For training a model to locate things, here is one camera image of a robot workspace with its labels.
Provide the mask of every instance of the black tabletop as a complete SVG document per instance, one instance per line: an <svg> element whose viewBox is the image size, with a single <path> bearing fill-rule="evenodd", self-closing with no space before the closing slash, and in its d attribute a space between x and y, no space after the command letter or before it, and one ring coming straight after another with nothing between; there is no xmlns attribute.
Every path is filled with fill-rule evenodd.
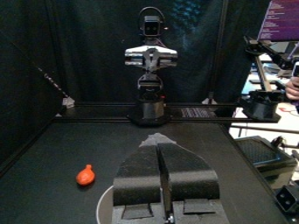
<svg viewBox="0 0 299 224"><path fill-rule="evenodd" d="M148 135L160 133L196 153L219 176L231 224L287 223L275 196L244 159L227 130L212 123L53 122L0 179L0 223L96 223L96 207L117 166ZM95 183L75 177L92 164Z"/></svg>

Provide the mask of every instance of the computer screen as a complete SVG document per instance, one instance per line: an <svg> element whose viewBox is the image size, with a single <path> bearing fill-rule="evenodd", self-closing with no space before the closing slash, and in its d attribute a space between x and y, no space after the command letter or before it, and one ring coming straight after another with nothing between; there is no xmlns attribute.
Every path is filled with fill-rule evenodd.
<svg viewBox="0 0 299 224"><path fill-rule="evenodd" d="M258 40L299 40L299 0L270 2Z"/></svg>

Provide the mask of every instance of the black backdrop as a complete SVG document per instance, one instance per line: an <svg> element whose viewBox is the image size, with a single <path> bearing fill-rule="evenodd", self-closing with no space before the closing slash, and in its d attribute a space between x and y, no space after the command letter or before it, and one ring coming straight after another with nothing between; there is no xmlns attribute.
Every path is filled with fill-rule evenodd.
<svg viewBox="0 0 299 224"><path fill-rule="evenodd" d="M218 102L234 102L239 97L251 65L243 35L258 36L268 2L228 0L214 83ZM222 5L219 0L3 0L0 163L61 107L61 96L11 41L77 102L133 102L143 72L124 65L124 52L140 46L139 11L158 7L170 27L163 42L179 53L178 67L159 73L166 100L202 102L215 73Z"/></svg>

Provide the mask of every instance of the orange balloon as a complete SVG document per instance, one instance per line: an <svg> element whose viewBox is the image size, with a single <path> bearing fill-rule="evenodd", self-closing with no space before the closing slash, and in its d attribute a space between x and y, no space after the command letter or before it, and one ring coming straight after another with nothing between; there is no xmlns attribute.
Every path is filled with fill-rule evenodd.
<svg viewBox="0 0 299 224"><path fill-rule="evenodd" d="M91 164L87 164L87 167L84 170L81 170L79 172L79 175L76 177L77 183L81 186L87 186L88 184L91 184L95 180L95 172L91 170Z"/></svg>

